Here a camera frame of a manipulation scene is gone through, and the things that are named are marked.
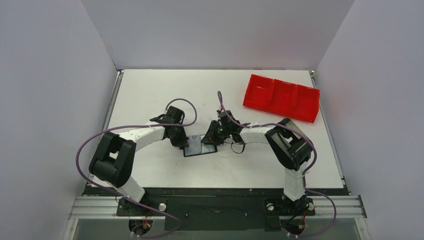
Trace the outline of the black leather card holder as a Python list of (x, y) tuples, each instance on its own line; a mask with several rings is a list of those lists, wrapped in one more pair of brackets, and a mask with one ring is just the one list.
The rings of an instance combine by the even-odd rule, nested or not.
[(202, 139), (204, 138), (204, 136), (204, 134), (188, 136), (188, 147), (184, 147), (183, 149), (183, 156), (185, 158), (213, 154), (218, 152), (217, 146), (205, 145), (204, 143), (202, 143)]

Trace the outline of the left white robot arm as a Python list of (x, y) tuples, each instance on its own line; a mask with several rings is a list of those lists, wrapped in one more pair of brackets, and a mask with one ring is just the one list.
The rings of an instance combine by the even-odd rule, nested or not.
[(90, 162), (89, 172), (131, 199), (129, 208), (136, 215), (145, 214), (149, 210), (149, 201), (143, 197), (146, 191), (132, 177), (135, 154), (140, 149), (164, 139), (169, 139), (175, 148), (188, 147), (185, 129), (176, 126), (183, 122), (183, 117), (183, 110), (170, 106), (164, 114), (150, 119), (145, 124), (146, 127), (119, 134), (106, 132)]

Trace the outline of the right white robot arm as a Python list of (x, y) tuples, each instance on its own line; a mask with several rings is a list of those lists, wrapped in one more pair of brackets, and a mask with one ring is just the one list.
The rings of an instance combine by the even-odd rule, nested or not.
[(290, 118), (284, 118), (276, 125), (240, 123), (227, 110), (219, 113), (217, 120), (211, 121), (201, 143), (219, 146), (231, 139), (242, 146), (268, 144), (285, 169), (282, 207), (287, 213), (294, 214), (302, 207), (301, 198), (306, 196), (304, 171), (313, 152), (303, 135)]

